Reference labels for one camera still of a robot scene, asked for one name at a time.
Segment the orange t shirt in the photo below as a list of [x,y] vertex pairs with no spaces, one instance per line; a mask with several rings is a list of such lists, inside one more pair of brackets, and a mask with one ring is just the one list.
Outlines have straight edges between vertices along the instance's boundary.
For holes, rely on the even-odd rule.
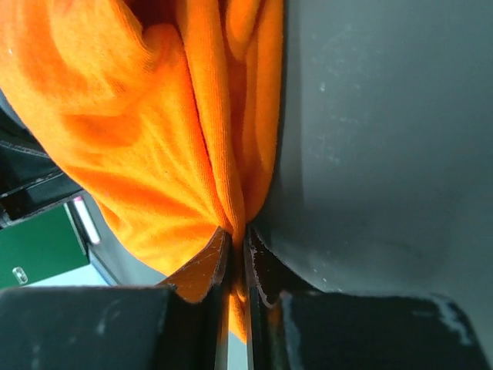
[[281,1],[3,1],[1,88],[120,243],[171,275],[270,187]]

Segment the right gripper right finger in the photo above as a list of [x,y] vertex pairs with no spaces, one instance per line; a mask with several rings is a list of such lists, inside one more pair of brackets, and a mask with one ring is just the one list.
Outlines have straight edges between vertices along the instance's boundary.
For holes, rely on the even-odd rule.
[[467,315],[436,295],[323,292],[249,227],[243,242],[251,369],[486,369]]

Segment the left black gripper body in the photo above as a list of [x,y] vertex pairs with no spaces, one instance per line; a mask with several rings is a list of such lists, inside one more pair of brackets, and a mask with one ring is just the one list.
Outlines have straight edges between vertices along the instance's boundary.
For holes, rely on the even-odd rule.
[[38,216],[82,192],[1,95],[1,228]]

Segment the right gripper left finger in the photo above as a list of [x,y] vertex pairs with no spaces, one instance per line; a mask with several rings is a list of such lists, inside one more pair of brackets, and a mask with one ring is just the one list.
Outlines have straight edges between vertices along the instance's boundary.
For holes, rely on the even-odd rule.
[[3,369],[225,369],[230,235],[146,287],[1,292]]

